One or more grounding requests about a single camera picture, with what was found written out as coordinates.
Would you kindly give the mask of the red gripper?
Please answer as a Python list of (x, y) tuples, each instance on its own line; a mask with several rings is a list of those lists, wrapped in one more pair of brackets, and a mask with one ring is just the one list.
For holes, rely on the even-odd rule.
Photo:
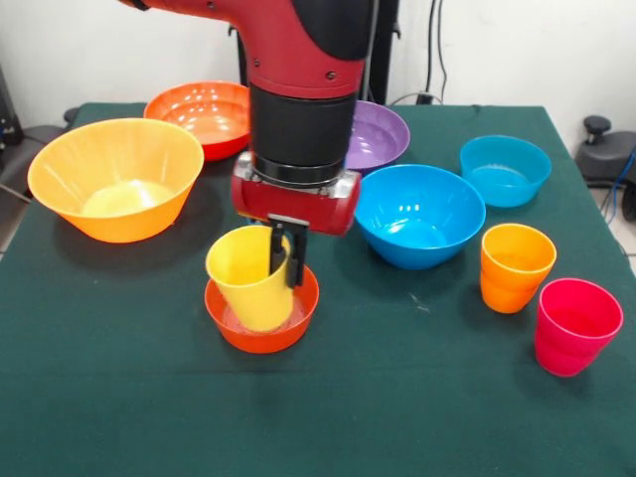
[[(265, 182), (246, 180), (232, 175), (231, 194), (236, 211), (245, 217), (266, 222), (271, 215), (302, 221), (312, 232), (342, 236), (351, 227), (361, 192), (361, 175), (345, 171), (337, 182), (326, 188), (327, 193), (317, 190), (292, 190)], [(283, 246), (284, 225), (270, 221), (269, 273), (273, 274), (286, 259)], [(286, 284), (289, 287), (303, 283), (307, 246), (307, 226), (287, 226), (292, 238), (288, 257)]]

